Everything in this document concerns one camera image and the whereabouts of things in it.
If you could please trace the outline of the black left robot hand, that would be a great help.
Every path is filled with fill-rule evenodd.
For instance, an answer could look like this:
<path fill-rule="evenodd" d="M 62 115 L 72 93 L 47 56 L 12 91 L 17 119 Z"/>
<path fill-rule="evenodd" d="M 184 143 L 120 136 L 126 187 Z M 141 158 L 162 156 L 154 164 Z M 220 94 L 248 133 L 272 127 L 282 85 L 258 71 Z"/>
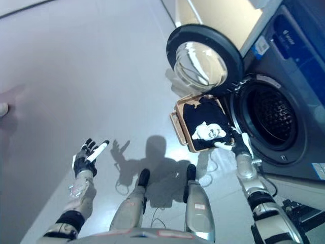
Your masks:
<path fill-rule="evenodd" d="M 96 159 L 106 149 L 109 143 L 109 140 L 105 140 L 100 145 L 96 145 L 96 142 L 91 138 L 87 139 L 81 146 L 81 149 L 73 156 L 72 169 L 75 177 L 87 170 L 95 177 L 97 175 L 97 169 L 95 167 Z"/>

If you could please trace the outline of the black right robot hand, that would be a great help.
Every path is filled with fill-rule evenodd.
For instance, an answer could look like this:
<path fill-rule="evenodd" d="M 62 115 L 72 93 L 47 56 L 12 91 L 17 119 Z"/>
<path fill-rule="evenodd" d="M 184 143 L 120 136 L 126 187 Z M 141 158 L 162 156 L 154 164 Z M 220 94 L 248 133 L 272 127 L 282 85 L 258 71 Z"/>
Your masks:
<path fill-rule="evenodd" d="M 235 127 L 231 127 L 234 143 L 227 145 L 225 142 L 215 142 L 214 146 L 228 151 L 232 151 L 236 156 L 250 154 L 254 158 L 250 138 L 247 133 L 240 133 Z"/>

